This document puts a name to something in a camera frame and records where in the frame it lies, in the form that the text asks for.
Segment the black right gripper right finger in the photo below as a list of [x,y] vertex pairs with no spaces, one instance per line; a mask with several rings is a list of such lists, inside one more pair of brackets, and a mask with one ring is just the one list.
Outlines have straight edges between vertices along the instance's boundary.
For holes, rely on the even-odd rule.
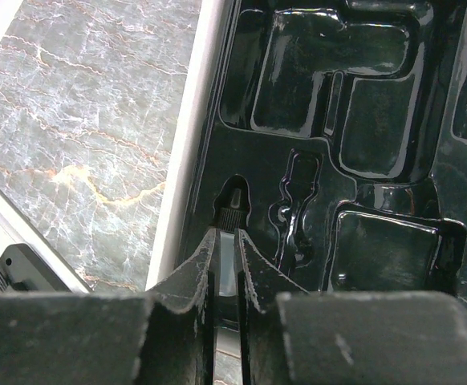
[[246,384],[467,384],[467,309],[432,291],[309,292],[234,235]]

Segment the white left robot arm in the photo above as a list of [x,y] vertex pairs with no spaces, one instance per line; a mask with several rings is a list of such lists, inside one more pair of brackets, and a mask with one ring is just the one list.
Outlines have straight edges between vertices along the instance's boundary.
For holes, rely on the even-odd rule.
[[12,291],[70,292],[70,289],[26,244],[6,247],[0,257],[0,293]]

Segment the white cardboard clipper box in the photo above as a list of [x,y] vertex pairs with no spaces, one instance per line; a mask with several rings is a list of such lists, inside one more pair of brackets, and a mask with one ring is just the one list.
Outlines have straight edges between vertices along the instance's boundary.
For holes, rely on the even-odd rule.
[[193,183],[201,130],[232,1],[203,1],[173,140],[145,289],[174,269]]

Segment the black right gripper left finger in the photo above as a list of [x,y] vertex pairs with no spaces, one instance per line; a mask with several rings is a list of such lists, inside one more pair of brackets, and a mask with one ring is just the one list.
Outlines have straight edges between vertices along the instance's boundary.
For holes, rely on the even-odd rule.
[[0,294],[0,384],[210,384],[220,234],[142,294]]

